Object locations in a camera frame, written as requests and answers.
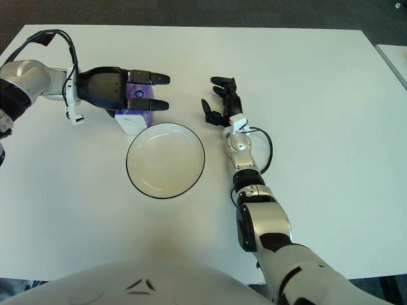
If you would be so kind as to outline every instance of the black logo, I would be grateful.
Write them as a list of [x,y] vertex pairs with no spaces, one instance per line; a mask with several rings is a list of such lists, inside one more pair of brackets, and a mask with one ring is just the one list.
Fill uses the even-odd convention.
[[132,290],[127,292],[127,294],[144,294],[144,295],[151,295],[153,291],[155,291],[155,288],[153,284],[150,282],[149,279],[143,280],[142,278],[135,282],[134,284],[131,284],[129,287],[126,288],[126,291]]

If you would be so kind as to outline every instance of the tissue box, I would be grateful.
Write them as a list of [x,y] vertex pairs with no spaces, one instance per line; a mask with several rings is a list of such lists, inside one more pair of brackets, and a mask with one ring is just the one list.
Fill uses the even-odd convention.
[[[154,98],[150,85],[126,84],[126,98]],[[138,135],[153,122],[153,111],[117,110],[114,114],[123,131],[128,135]]]

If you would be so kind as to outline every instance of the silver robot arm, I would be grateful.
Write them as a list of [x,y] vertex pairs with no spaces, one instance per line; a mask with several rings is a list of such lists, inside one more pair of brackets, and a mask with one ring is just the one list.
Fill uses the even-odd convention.
[[238,240],[246,252],[253,252],[257,258],[273,302],[389,304],[359,290],[309,248],[292,242],[287,214],[266,186],[251,156],[252,144],[247,135],[252,128],[242,113],[235,80],[212,78],[211,81],[218,86],[214,91],[223,99],[223,117],[210,111],[206,101],[202,105],[208,123],[226,126],[223,137],[237,197]]
[[72,124],[82,123],[83,116],[76,114],[74,108],[81,100],[73,70],[73,66],[65,70],[51,69],[37,60],[4,64],[0,70],[1,96],[5,99],[3,110],[15,121],[39,96],[43,96],[50,100],[65,100],[67,117]]
[[[37,60],[14,61],[29,43],[48,46],[57,34],[69,46],[72,66],[68,69],[51,69]],[[163,111],[169,108],[169,104],[162,100],[128,98],[128,83],[166,85],[170,83],[170,78],[164,74],[119,67],[97,67],[79,73],[75,47],[69,35],[58,29],[41,30],[28,37],[0,67],[0,139],[11,134],[14,122],[39,96],[63,100],[66,116],[73,125],[84,122],[84,117],[75,110],[81,100],[106,109],[111,116],[120,109]],[[3,159],[4,149],[0,146],[0,165]]]

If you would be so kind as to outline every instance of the white plate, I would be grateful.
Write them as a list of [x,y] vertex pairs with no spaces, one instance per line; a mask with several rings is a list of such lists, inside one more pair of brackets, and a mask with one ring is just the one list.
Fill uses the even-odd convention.
[[190,189],[204,170],[205,151],[190,129],[161,123],[143,130],[127,153],[133,185],[154,198],[172,198]]

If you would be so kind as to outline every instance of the tabletop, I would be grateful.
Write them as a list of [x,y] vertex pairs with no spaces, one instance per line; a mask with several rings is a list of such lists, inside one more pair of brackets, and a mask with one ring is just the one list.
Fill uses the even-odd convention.
[[[273,139],[263,178],[288,214],[293,240],[347,278],[407,273],[407,91],[361,31],[107,25],[26,25],[0,62],[31,34],[60,28],[79,66],[168,74],[155,86],[170,109],[153,123],[180,123],[205,148],[205,168],[186,193],[156,200],[129,181],[134,136],[103,109],[39,98],[2,140],[0,276],[52,280],[107,262],[157,257],[198,262],[244,283],[264,282],[237,240],[221,128],[200,99],[221,110],[211,76],[234,77],[251,126]],[[17,59],[66,68],[56,37]],[[262,167],[268,145],[252,134]]]
[[378,44],[376,50],[407,89],[407,46]]

